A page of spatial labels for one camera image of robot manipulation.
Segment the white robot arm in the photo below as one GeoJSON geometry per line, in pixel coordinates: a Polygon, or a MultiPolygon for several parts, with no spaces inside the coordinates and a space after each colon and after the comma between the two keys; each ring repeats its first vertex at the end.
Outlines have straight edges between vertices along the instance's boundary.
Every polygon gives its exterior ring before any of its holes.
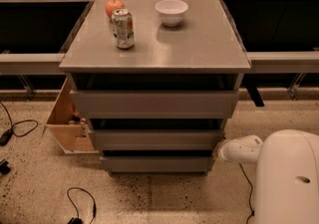
{"type": "Polygon", "coordinates": [[[254,224],[319,224],[319,136],[283,129],[225,139],[215,158],[254,163],[254,224]]]}

